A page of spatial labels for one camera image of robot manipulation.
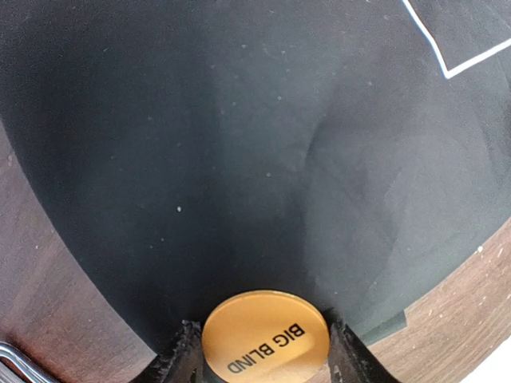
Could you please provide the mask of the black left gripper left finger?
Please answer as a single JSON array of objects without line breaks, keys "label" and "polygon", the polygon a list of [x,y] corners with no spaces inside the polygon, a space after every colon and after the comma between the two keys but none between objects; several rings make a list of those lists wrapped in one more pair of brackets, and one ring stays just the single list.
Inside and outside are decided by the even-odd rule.
[{"label": "black left gripper left finger", "polygon": [[182,321],[169,347],[158,354],[137,376],[138,382],[202,382],[201,327],[199,322]]}]

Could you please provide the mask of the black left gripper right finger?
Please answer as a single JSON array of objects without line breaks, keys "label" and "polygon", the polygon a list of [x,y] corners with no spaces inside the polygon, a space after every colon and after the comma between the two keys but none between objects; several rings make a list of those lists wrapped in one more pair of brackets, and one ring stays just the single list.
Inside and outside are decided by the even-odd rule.
[{"label": "black left gripper right finger", "polygon": [[331,382],[399,383],[343,321],[331,323],[330,336]]}]

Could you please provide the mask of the orange big blind button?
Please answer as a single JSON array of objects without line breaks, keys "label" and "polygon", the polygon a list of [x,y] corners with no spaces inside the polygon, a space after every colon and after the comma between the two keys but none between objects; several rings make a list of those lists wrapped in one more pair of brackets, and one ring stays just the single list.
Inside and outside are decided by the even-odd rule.
[{"label": "orange big blind button", "polygon": [[275,290],[238,294],[204,323],[204,359],[226,382],[306,382],[327,361],[330,334],[308,301]]}]

